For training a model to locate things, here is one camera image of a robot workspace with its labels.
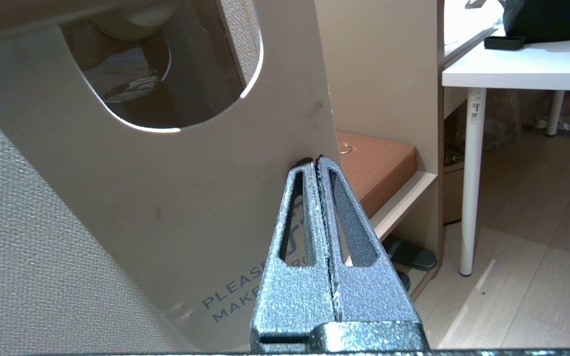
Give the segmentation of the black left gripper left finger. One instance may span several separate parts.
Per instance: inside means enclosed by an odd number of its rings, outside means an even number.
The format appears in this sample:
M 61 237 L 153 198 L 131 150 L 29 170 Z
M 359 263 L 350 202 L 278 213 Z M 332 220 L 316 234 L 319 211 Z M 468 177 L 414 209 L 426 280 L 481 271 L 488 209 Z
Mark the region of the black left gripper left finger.
M 307 263 L 286 263 L 295 199 L 301 197 Z M 289 170 L 250 324 L 253 353 L 321 353 L 318 327 L 333 322 L 330 252 L 315 160 Z

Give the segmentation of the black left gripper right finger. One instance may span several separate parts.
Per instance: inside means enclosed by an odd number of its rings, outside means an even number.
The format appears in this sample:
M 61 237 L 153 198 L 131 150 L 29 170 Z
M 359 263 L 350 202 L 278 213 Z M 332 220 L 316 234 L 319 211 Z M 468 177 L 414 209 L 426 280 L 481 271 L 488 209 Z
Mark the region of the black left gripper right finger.
M 328 234 L 330 294 L 337 321 L 421 324 L 339 164 L 319 156 L 316 173 Z

